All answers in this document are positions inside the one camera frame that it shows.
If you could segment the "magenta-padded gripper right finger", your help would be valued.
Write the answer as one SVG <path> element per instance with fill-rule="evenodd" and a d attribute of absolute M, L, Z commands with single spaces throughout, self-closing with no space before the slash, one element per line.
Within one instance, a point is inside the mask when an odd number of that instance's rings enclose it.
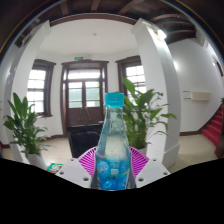
<path fill-rule="evenodd" d="M 131 171 L 128 187 L 140 188 L 166 177 L 170 172 L 156 158 L 149 159 L 140 150 L 130 147 Z"/>

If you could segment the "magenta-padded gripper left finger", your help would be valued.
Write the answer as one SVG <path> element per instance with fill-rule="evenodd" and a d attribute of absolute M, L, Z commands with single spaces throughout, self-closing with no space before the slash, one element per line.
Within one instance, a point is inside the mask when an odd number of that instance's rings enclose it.
<path fill-rule="evenodd" d="M 96 189 L 95 151 L 93 147 L 78 158 L 71 158 L 56 175 L 83 188 Z"/>

